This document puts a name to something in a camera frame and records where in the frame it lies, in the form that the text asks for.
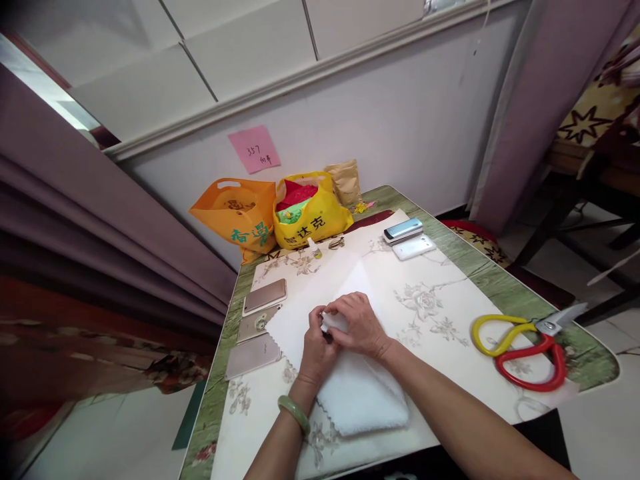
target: white towel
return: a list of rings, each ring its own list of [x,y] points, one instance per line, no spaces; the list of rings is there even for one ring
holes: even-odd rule
[[[341,249],[314,274],[304,292],[290,299],[267,324],[267,331],[296,370],[300,368],[304,335],[309,328],[308,313],[316,305],[326,305],[353,291],[367,294],[378,315],[359,256]],[[318,401],[343,436],[401,427],[409,422],[409,410],[398,382],[378,363],[349,351],[340,354],[318,393]]]

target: jade bangle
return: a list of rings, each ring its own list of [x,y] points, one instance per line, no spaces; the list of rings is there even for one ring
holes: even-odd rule
[[[304,436],[306,437],[309,435],[309,432],[311,431],[309,419],[296,402],[291,400],[288,396],[282,395],[278,398],[278,407],[280,407],[280,410],[282,410],[282,408],[286,408],[293,418],[295,418],[296,422],[300,424],[300,428],[302,429]]]

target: smartphone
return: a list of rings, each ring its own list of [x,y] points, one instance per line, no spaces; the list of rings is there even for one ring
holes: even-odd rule
[[[267,322],[271,320],[280,308],[282,308],[282,305],[274,305],[242,318],[238,326],[238,343],[266,333]]]
[[[270,335],[260,335],[242,342],[229,352],[225,380],[280,360],[280,356],[280,347]]]
[[[422,222],[418,219],[409,219],[385,229],[383,237],[387,243],[394,243],[422,232]]]
[[[435,248],[435,244],[426,235],[420,235],[419,237],[400,242],[391,247],[400,260],[408,260],[428,251],[435,250]]]
[[[270,307],[287,298],[287,280],[280,279],[250,292],[245,297],[242,316]]]

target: person's right hand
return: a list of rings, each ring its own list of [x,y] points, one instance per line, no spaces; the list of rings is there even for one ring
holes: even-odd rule
[[[349,324],[348,333],[336,328],[329,329],[328,334],[338,345],[374,359],[380,359],[389,348],[392,340],[382,330],[369,304],[369,298],[364,293],[343,295],[328,304],[325,312],[333,315],[340,312]]]

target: green wood-grain table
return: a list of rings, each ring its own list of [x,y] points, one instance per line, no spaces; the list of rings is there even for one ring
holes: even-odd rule
[[[364,202],[375,201],[375,204],[366,212],[354,215],[355,221],[384,210],[398,209],[404,210],[411,218],[419,218],[424,224],[425,233],[438,248],[505,315],[540,319],[555,311],[555,308],[543,298],[529,290],[393,187],[388,185],[378,187],[364,193],[362,197]],[[240,268],[205,393],[191,433],[180,474],[181,480],[209,480],[211,476],[220,422],[227,397],[225,371],[229,351],[236,344],[238,324],[242,318],[242,302],[251,290],[255,268],[265,260],[267,256],[262,255],[254,262]],[[618,377],[620,369],[614,354],[576,324],[566,326],[556,336],[556,341],[565,348],[567,376],[580,385],[581,391],[608,383]]]

